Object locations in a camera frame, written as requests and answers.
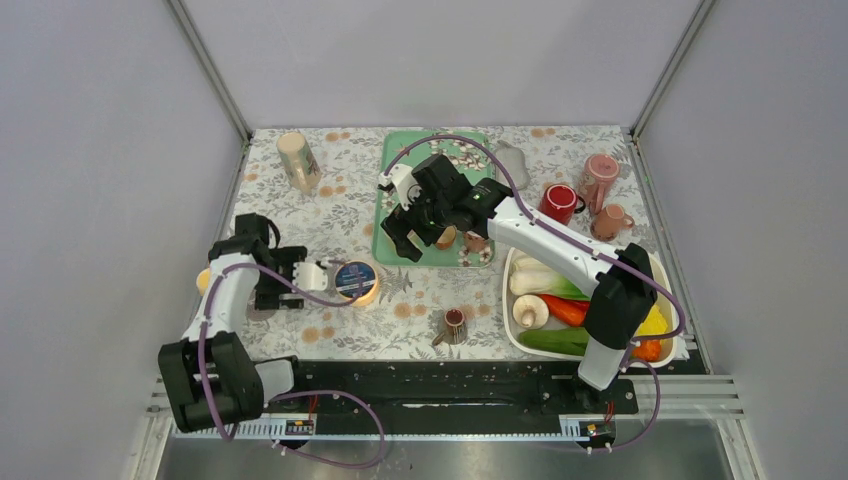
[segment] tray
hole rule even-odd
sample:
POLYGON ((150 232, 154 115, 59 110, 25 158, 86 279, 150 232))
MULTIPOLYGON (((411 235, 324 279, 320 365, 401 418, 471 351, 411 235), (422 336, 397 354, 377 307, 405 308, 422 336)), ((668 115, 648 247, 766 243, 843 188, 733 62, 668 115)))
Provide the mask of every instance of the tray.
MULTIPOLYGON (((546 352, 544 350, 536 350, 535 348, 530 348, 522 345, 518 341, 518 335, 527 330, 526 328, 518 325, 512 318, 512 305, 515 303, 515 295, 509 290, 509 276, 512 274, 512 259, 516 255, 517 250, 511 248, 509 250, 509 254, 506 257, 506 268, 504 269, 504 279, 503 279, 503 321, 504 321, 504 329, 506 330, 506 335, 509 337, 509 341, 512 342, 513 345, 518 347, 520 350, 523 350, 527 353, 532 353, 533 355, 540 355, 543 357, 551 357, 557 358, 560 360, 570 360, 574 362, 579 362, 583 359, 581 356, 577 355, 565 355, 562 353, 553 353, 546 352)), ((665 268, 663 268, 662 264, 659 260, 654 257, 652 254, 648 254, 651 257, 651 269, 654 275, 654 280, 657 281, 660 285, 668 289, 671 292, 671 286, 668 282, 668 275, 665 272, 665 268)), ((660 312, 662 312, 663 316, 669 321, 669 330, 674 330, 677 328, 677 325, 680 323, 680 319, 677 317, 677 311, 674 310, 674 306, 671 305, 671 302, 668 301, 662 295, 658 295, 657 305, 660 307, 660 312)), ((568 328, 563 325, 559 320, 555 318, 549 318, 548 323, 542 327, 542 330, 559 330, 563 328, 568 328)), ((676 336, 670 340, 666 340, 662 344, 662 353, 660 354, 660 359, 656 362, 651 362, 651 366, 654 368, 660 368, 668 365, 675 358, 688 358, 688 353, 686 352, 685 345, 683 341, 680 339, 680 336, 676 336)), ((633 367, 645 368, 644 365, 634 364, 633 367)))
MULTIPOLYGON (((433 135, 434 131, 427 130, 401 130, 392 132, 386 136, 383 141, 383 161, 380 163, 380 172, 382 173, 389 165, 395 156, 407 145, 420 140, 424 137, 433 135)), ((476 132, 452 132, 456 135, 468 137, 472 140, 488 147, 486 136, 476 132)), ((419 145, 413 149, 408 156, 403 157, 400 163, 411 167, 417 166, 430 155, 434 149, 442 151, 447 155, 459 170, 468 178, 472 185, 476 184, 483 178, 494 177, 494 165, 489 162, 489 159, 476 148, 470 147, 467 152, 461 152, 460 147, 454 145, 453 140, 442 140, 438 147, 429 144, 419 145)), ((377 205, 375 207, 374 218, 374 234, 371 241, 371 251, 374 259, 383 265, 403 266, 403 267, 438 267, 438 268, 461 268, 461 267, 485 267, 495 255, 495 243, 489 242, 489 248, 483 254, 468 253, 465 250, 462 234, 458 234, 456 240, 450 248, 439 250, 435 246, 425 247, 418 237, 414 234, 411 237, 412 242, 421 249, 422 256, 418 262, 413 262, 408 258, 399 257, 395 251, 395 246, 389 239, 388 235, 380 228, 380 223, 385 219, 397 205, 397 196, 388 195, 382 190, 377 192, 377 205)))

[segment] green tray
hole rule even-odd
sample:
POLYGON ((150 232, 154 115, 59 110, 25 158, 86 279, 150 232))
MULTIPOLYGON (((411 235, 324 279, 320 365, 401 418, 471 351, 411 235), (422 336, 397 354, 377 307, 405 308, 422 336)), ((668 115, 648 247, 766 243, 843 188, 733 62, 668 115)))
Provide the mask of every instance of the green tray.
MULTIPOLYGON (((415 142, 416 140, 420 140, 424 137, 429 137, 437 132, 432 131, 422 131, 422 130, 405 130, 392 132, 386 136, 386 140, 383 141, 383 161, 380 163, 380 173, 382 173, 389 163, 397 156, 400 151, 415 142)), ((453 132, 456 135, 461 135, 463 137, 468 137, 472 140, 476 140, 477 142, 488 147, 486 136, 482 133, 475 132, 453 132)), ((442 140, 438 147, 431 146, 429 143, 425 143, 415 147, 408 156, 403 157, 400 163, 403 165, 409 165, 411 167, 417 166, 419 163, 427 160, 430 155, 432 155, 432 151, 434 149, 441 150, 442 153, 447 155, 456 166, 456 169, 459 170, 459 173, 464 174, 468 181, 471 182, 472 185, 476 184, 483 178, 493 178, 494 177, 494 166, 489 162, 489 159, 486 158, 486 155, 483 152, 477 150, 474 147, 468 148, 468 151, 463 153, 460 151, 460 147, 454 145, 453 140, 442 140), (474 158, 474 155, 478 155, 479 160, 474 158)), ((456 240, 453 242, 450 248, 447 250, 439 250, 435 247, 435 245, 431 245, 429 247, 425 247, 424 243, 419 239, 415 234, 412 234, 410 237, 412 239, 412 243, 414 243, 419 249, 421 249, 422 256, 418 262, 413 262, 408 258, 402 258, 397 255, 395 251, 394 243, 389 239, 388 235, 383 231, 380 227, 380 223, 385 219, 394 209, 395 205, 397 205, 397 195, 395 194, 386 194, 382 190, 377 192, 377 205, 375 208, 375 220, 374 220, 374 236, 371 242, 371 250, 374 254, 374 259, 383 265, 397 265, 404 267, 439 267, 439 268, 450 268, 450 267, 485 267, 488 265, 492 258, 495 255, 495 243, 489 242, 489 247, 484 253, 468 253, 464 248, 464 242, 462 241, 462 234, 458 234, 456 240)))

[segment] bin of vegetables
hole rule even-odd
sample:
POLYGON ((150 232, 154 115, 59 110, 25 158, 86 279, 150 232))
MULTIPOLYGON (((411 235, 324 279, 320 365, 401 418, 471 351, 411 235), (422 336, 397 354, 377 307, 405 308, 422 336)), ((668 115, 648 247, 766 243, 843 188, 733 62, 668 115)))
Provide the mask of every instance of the bin of vegetables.
MULTIPOLYGON (((654 279, 670 291, 665 269, 653 256, 651 267, 654 279)), ((519 349, 562 360, 583 358, 589 334, 581 325, 589 298, 567 278, 513 248, 507 256, 503 299, 504 327, 519 349)), ((678 321, 671 303, 660 295, 636 335, 665 333, 678 321)), ((679 342, 677 337, 646 341, 633 350, 633 356, 661 367, 675 357, 679 342)))

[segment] cucumber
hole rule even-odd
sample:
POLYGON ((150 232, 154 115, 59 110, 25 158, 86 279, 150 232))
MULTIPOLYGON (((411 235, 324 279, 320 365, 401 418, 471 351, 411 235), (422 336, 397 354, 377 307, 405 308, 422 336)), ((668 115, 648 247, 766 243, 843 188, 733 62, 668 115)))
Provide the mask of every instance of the cucumber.
POLYGON ((589 332, 585 328, 527 330, 518 335, 518 341, 536 350, 582 357, 586 354, 589 332))

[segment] pink cup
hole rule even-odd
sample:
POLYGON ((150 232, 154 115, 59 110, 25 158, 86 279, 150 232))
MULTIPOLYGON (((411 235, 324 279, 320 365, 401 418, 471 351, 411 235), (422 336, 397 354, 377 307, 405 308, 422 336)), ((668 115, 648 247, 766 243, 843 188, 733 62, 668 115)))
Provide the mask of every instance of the pink cup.
POLYGON ((618 162, 609 155, 592 155, 586 159, 577 192, 586 200, 586 207, 597 215, 604 208, 604 199, 621 171, 618 162))

